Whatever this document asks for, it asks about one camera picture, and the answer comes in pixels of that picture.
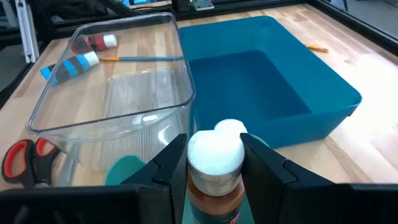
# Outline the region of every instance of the wooden tabletop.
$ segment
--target wooden tabletop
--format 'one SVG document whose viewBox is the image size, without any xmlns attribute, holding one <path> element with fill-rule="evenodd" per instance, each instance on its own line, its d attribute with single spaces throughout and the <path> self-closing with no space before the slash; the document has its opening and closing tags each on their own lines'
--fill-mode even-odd
<svg viewBox="0 0 398 224">
<path fill-rule="evenodd" d="M 352 116 L 326 139 L 277 152 L 334 182 L 398 182 L 398 58 L 306 4 L 180 21 L 178 26 L 254 16 L 274 17 L 303 44 L 328 48 L 327 54 L 314 53 L 363 97 Z M 128 40 L 125 35 L 114 50 L 116 56 L 127 56 L 123 41 Z M 25 122 L 45 85 L 40 69 L 57 62 L 67 44 L 67 39 L 53 40 L 0 111 L 0 159 L 17 140 L 33 138 L 25 130 Z M 54 175 L 64 159 L 62 156 L 54 164 Z M 101 185 L 103 178 L 103 172 L 78 165 L 73 185 Z M 20 186 L 0 179 L 1 190 L 11 187 Z"/>
</svg>

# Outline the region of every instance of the scissors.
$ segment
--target scissors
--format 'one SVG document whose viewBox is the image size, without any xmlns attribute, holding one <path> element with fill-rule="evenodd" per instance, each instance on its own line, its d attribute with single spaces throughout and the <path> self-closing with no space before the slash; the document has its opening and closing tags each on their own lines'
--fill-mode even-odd
<svg viewBox="0 0 398 224">
<path fill-rule="evenodd" d="M 46 143 L 53 146 L 49 152 L 44 152 Z M 19 174 L 13 174 L 12 165 L 15 157 L 24 149 L 24 169 Z M 60 149 L 44 138 L 39 138 L 36 142 L 30 139 L 20 140 L 12 145 L 4 156 L 1 174 L 6 182 L 22 184 L 25 188 L 49 187 L 52 181 L 52 163 L 59 153 Z"/>
</svg>

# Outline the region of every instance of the black metal frame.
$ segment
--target black metal frame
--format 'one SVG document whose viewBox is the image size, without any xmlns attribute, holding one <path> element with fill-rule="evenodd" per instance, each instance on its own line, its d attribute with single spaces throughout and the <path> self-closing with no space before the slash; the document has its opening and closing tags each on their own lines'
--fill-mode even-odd
<svg viewBox="0 0 398 224">
<path fill-rule="evenodd" d="M 347 12 L 332 6 L 323 0 L 214 0 L 214 9 L 205 11 L 195 11 L 190 5 L 190 0 L 172 0 L 171 6 L 148 7 L 147 9 L 132 9 L 127 11 L 122 6 L 118 6 L 114 2 L 108 0 L 99 0 L 107 7 L 118 13 L 118 15 L 108 15 L 103 17 L 90 17 L 82 19 L 74 19 L 54 24 L 50 16 L 43 9 L 40 1 L 29 0 L 34 15 L 35 28 L 37 31 L 37 40 L 43 40 L 48 43 L 53 39 L 70 37 L 74 31 L 83 24 L 99 21 L 107 21 L 111 19 L 119 19 L 122 17 L 136 16 L 138 14 L 150 14 L 155 12 L 172 12 L 178 21 L 187 19 L 196 19 L 201 17 L 217 16 L 222 14 L 230 14 L 235 12 L 251 11 L 256 9 L 266 9 L 271 7 L 281 7 L 294 4 L 307 3 L 316 9 L 321 10 L 325 14 L 336 19 L 343 25 L 353 29 L 357 33 L 363 35 L 369 40 L 380 45 L 387 51 L 398 56 L 398 38 L 393 37 L 351 15 Z M 21 43 L 21 35 L 19 29 L 0 31 L 0 47 L 6 45 L 15 45 Z"/>
</svg>

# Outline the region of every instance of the teal plastic bin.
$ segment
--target teal plastic bin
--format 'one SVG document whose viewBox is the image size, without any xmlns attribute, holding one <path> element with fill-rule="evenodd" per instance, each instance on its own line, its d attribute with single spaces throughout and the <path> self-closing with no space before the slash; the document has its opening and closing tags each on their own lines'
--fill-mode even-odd
<svg viewBox="0 0 398 224">
<path fill-rule="evenodd" d="M 184 27 L 180 38 L 197 91 L 199 130 L 234 118 L 271 148 L 289 146 L 326 137 L 361 102 L 271 17 Z"/>
</svg>

